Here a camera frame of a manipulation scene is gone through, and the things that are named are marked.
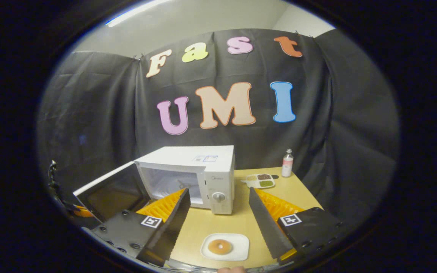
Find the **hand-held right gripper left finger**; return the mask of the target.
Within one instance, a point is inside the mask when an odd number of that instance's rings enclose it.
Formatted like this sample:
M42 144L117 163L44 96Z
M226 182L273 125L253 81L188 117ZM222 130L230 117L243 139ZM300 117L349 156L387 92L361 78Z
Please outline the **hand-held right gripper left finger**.
M92 229L91 236L127 263L163 267L170 259L190 204L189 189L183 188L139 211L118 212Z

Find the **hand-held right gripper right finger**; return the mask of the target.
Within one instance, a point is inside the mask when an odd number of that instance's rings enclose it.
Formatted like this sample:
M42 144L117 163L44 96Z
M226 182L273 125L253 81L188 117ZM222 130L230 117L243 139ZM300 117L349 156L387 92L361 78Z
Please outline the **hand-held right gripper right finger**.
M250 188L248 204L280 265L311 259L342 239L342 221L320 207L302 209L256 188Z

